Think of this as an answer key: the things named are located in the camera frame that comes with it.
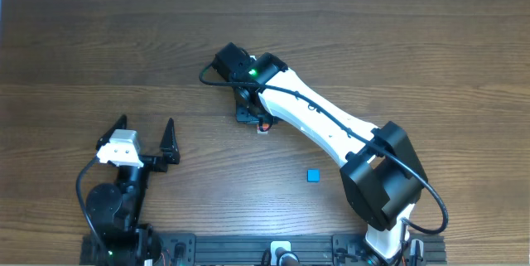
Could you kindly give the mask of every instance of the table top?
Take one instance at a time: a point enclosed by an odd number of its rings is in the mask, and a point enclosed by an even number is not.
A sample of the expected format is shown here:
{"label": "table top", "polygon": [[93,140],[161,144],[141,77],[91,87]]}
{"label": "table top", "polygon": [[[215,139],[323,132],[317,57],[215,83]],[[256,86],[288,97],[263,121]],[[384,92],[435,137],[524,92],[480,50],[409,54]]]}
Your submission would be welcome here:
{"label": "table top", "polygon": [[[237,124],[200,69],[232,41],[284,60],[349,114],[405,128],[446,202],[452,263],[527,263],[528,0],[2,0],[0,263],[76,264],[74,185],[120,114],[181,164],[153,174],[142,219],[198,235],[364,232],[338,167],[287,123]],[[320,169],[320,182],[306,182]],[[113,181],[99,165],[84,193]],[[440,224],[423,193],[412,220]]]}

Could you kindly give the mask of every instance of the wooden table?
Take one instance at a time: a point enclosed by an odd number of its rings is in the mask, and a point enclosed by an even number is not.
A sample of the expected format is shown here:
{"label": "wooden table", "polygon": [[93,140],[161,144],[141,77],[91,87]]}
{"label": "wooden table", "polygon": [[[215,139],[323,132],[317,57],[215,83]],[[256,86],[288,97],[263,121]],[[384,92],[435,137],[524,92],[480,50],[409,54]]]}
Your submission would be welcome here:
{"label": "wooden table", "polygon": [[[229,41],[269,51],[347,112],[409,133],[449,207],[450,262],[527,263],[530,0],[3,0],[0,263],[76,264],[75,178],[120,114],[181,164],[142,218],[198,235],[364,232],[337,166],[286,123],[237,124],[200,69]],[[306,182],[308,168],[321,181]],[[96,166],[84,193],[112,181]],[[412,219],[435,227],[423,194]]]}

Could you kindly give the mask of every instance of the blue block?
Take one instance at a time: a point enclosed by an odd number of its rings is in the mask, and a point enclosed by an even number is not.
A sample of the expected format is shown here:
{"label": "blue block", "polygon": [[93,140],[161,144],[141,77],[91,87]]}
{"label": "blue block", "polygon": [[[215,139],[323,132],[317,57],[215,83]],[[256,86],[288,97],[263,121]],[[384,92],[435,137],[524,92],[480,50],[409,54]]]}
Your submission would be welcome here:
{"label": "blue block", "polygon": [[308,182],[320,181],[320,170],[307,170],[307,181]]}

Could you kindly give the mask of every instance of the small block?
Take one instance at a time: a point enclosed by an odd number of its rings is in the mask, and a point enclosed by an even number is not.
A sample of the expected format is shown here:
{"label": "small block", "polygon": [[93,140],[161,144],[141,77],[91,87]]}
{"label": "small block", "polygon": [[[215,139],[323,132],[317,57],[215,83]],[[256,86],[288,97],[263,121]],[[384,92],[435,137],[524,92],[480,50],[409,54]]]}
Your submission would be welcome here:
{"label": "small block", "polygon": [[320,181],[320,171],[319,170],[307,170],[307,181],[308,182]]}

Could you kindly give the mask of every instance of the blue cube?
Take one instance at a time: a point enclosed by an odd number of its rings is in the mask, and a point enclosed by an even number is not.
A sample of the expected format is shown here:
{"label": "blue cube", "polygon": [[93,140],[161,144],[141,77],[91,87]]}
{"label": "blue cube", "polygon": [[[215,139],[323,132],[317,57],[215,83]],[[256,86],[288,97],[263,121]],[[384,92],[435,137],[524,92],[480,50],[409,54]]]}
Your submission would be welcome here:
{"label": "blue cube", "polygon": [[307,181],[308,182],[320,181],[320,171],[319,170],[307,170]]}

